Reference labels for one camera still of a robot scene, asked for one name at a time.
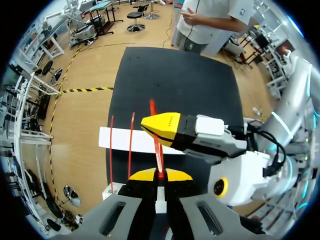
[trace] round base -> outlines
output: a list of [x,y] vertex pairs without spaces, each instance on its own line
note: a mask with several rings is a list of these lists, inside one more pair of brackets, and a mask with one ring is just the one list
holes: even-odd
[[151,14],[149,14],[149,15],[147,15],[147,16],[144,16],[144,18],[145,18],[145,19],[150,19],[150,20],[152,20],[152,19],[158,19],[158,18],[159,18],[159,15],[151,13]]
[[81,204],[80,198],[72,187],[64,186],[63,194],[73,206],[76,206],[76,207],[80,206]]
[[57,71],[54,72],[51,78],[51,84],[55,84],[62,74],[62,68],[60,67]]
[[143,25],[143,24],[133,24],[133,25],[130,25],[126,28],[126,30],[128,32],[140,32],[142,30],[145,30],[146,26]]

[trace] black mat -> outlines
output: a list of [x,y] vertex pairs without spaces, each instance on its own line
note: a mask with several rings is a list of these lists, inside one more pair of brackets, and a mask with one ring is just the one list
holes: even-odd
[[[227,125],[243,125],[242,105],[233,70],[221,62],[194,53],[153,47],[127,47],[116,76],[108,127],[141,130],[141,120],[150,115],[150,99],[157,114],[177,112],[221,118]],[[109,170],[109,150],[106,151]],[[210,166],[185,155],[165,155],[164,166],[191,175],[203,190]],[[156,167],[155,154],[132,153],[131,174]],[[113,181],[128,178],[128,152],[112,151]]]

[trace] white foam board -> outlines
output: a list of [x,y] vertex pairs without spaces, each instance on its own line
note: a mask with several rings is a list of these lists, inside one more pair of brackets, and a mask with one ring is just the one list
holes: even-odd
[[[112,149],[129,151],[130,129],[112,128]],[[100,127],[99,147],[110,148],[110,127]],[[184,155],[182,151],[163,146],[163,154]],[[155,154],[154,139],[145,131],[133,130],[132,132],[132,152]]]

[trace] red stick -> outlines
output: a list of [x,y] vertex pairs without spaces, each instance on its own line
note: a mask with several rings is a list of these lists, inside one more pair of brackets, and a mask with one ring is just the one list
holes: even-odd
[[129,146],[129,160],[128,160],[128,180],[131,176],[131,144],[132,144],[132,133],[134,130],[135,113],[132,114],[131,118],[131,129],[130,129],[130,146]]
[[110,165],[110,184],[111,184],[111,193],[114,194],[114,180],[112,175],[112,128],[114,126],[114,116],[111,117],[110,124],[110,152],[109,152],[109,165]]
[[[151,116],[156,115],[156,104],[155,100],[150,99],[150,113]],[[162,145],[159,144],[159,139],[156,134],[153,135],[154,138],[154,148],[155,148],[155,157],[156,157],[156,163],[158,166],[158,179],[163,180],[165,178],[164,176],[164,164],[163,164],[163,151],[162,151]]]

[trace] wire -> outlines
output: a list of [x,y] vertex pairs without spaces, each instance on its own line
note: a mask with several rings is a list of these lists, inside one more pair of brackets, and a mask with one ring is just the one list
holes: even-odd
[[109,168],[110,168],[110,184],[111,184],[111,193],[114,194],[114,180],[113,180],[113,171],[112,171],[112,128],[114,126],[114,116],[111,117],[110,124],[110,149],[109,149]]
[[171,29],[171,24],[172,24],[172,15],[171,15],[171,21],[170,21],[170,24],[169,24],[169,28],[165,31],[165,34],[168,36],[168,38],[166,40],[164,40],[163,44],[162,44],[162,48],[165,47],[165,43],[166,41],[170,40],[170,35],[168,34],[168,31]]
[[[200,3],[200,0],[198,0],[198,4],[196,5],[195,13],[197,13],[197,11],[198,11],[199,3]],[[186,43],[187,43],[187,40],[189,39],[190,34],[192,33],[192,30],[193,30],[193,29],[194,29],[194,25],[192,25],[191,31],[189,32],[189,35],[188,35],[188,36],[186,37],[186,39],[185,39],[185,42],[184,42],[184,50],[185,50],[185,51],[187,51]]]
[[127,44],[136,44],[136,43],[135,43],[135,42],[124,42],[124,43],[107,44],[107,45],[102,45],[102,46],[97,46],[97,47],[89,48],[88,50],[97,49],[97,48],[102,48],[102,47],[115,46],[115,45],[127,45]]
[[128,180],[131,176],[131,146],[132,146],[132,133],[134,130],[134,122],[135,122],[135,113],[133,112],[131,118],[131,127],[130,127],[130,145],[129,145],[129,159],[128,159]]

